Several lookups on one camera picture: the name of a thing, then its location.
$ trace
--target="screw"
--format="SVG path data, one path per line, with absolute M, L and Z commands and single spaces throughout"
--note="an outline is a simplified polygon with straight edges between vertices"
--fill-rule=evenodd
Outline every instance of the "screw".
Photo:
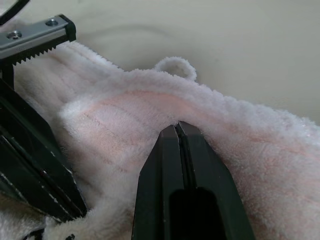
M 47 25 L 47 26 L 50 26 L 50 27 L 52 27 L 52 26 L 57 26 L 58 25 L 58 22 L 57 22 L 57 20 L 55 20 L 55 19 L 50 19 L 49 21 L 47 21 L 46 23 L 45 23 L 45 25 Z
M 6 37 L 8 39 L 17 40 L 22 37 L 22 33 L 16 30 L 16 31 L 9 32 Z

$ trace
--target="fluffy towel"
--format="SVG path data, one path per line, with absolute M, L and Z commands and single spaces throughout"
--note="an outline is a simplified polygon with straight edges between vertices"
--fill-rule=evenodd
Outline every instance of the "fluffy towel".
M 257 240 L 319 240 L 320 128 L 195 79 L 178 57 L 125 72 L 76 42 L 18 65 L 16 90 L 51 125 L 90 211 L 58 225 L 1 198 L 0 239 L 45 226 L 45 240 L 129 240 L 139 172 L 160 131 L 185 121 L 230 170 Z

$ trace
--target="towel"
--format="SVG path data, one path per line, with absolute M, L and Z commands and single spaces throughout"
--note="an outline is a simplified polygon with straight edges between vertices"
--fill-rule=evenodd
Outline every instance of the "towel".
M 14 70 L 16 91 L 51 126 L 89 212 L 57 224 L 2 196 L 1 240 L 41 228 L 44 240 L 131 239 L 139 172 L 160 131 L 178 121 L 198 127 L 230 170 L 257 240 L 320 239 L 320 127 L 309 119 L 199 85 L 179 57 L 127 72 L 72 42 Z

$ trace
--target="pink towel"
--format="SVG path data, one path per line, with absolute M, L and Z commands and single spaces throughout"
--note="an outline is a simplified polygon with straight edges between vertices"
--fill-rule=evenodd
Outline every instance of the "pink towel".
M 16 90 L 51 125 L 90 211 L 59 225 L 1 200 L 0 239 L 42 226 L 45 240 L 131 239 L 139 172 L 160 131 L 184 121 L 230 170 L 257 240 L 319 240 L 320 128 L 196 76 L 178 57 L 125 72 L 76 42 L 18 65 Z

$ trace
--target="black cable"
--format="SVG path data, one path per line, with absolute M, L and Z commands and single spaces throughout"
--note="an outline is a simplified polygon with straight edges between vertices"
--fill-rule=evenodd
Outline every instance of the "black cable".
M 10 7 L 2 16 L 0 16 L 0 26 L 4 25 L 15 15 L 17 15 L 30 0 L 18 0 L 12 7 Z

